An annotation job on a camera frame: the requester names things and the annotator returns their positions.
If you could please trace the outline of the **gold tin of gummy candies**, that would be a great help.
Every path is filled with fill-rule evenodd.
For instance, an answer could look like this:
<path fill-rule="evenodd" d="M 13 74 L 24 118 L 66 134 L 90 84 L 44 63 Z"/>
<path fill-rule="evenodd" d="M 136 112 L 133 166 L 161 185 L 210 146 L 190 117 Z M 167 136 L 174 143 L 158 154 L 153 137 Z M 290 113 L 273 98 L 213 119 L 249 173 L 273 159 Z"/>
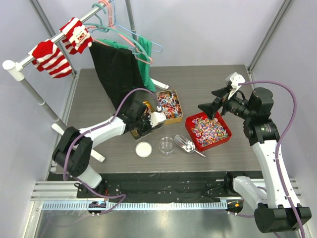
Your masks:
<path fill-rule="evenodd" d="M 140 102 L 140 101 L 134 100 L 132 103 L 132 106 L 134 109 L 137 108 L 137 106 L 139 106 L 139 110 L 137 112 L 137 117 L 136 117 L 136 126 L 134 127 L 134 129 L 137 127 L 138 121 L 141 120 L 141 117 L 144 114 L 150 114 L 151 112 L 155 111 L 149 101 Z M 133 136 L 135 140 L 139 140 L 143 137 L 144 136 Z"/>

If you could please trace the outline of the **metal scoop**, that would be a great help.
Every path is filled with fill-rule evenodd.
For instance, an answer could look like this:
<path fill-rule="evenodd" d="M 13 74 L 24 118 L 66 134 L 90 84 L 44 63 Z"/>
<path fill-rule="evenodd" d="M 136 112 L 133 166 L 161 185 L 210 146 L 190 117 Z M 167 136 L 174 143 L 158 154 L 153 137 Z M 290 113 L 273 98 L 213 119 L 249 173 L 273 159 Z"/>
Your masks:
<path fill-rule="evenodd" d="M 206 157 L 203 153 L 199 152 L 196 149 L 195 144 L 189 140 L 187 137 L 183 136 L 183 135 L 176 135 L 174 137 L 174 142 L 181 147 L 184 151 L 186 151 L 187 153 L 198 153 L 199 155 L 201 155 L 202 157 Z"/>

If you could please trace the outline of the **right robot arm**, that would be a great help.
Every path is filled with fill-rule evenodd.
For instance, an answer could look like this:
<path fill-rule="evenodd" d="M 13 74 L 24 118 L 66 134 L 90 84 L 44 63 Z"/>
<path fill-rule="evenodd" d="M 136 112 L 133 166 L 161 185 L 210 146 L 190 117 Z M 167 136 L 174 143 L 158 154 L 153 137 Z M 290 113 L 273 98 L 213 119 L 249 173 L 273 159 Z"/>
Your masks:
<path fill-rule="evenodd" d="M 281 139 L 277 126 L 270 119 L 274 104 L 273 93 L 255 88 L 249 99 L 239 98 L 231 86 L 215 90 L 211 103 L 198 108 L 210 119 L 221 109 L 243 119 L 243 131 L 261 167 L 265 189 L 258 188 L 249 177 L 225 177 L 224 191 L 230 196 L 240 194 L 254 211 L 254 219 L 262 233 L 299 230 L 312 217 L 309 207 L 301 205 L 290 182 L 282 158 Z"/>

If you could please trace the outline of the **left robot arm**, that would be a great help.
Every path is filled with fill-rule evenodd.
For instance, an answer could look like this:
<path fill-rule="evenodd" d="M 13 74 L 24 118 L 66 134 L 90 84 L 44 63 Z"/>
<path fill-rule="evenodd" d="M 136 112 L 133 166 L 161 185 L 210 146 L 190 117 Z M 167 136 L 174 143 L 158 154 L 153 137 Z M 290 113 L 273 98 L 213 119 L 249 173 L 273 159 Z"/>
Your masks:
<path fill-rule="evenodd" d="M 106 186 L 101 175 L 89 165 L 92 149 L 131 131 L 137 133 L 138 139 L 142 138 L 162 127 L 165 121 L 166 116 L 160 106 L 151 111 L 146 104 L 134 100 L 99 124 L 80 130 L 68 127 L 52 154 L 52 160 L 66 168 L 66 174 L 85 183 L 93 197 L 102 197 Z"/>

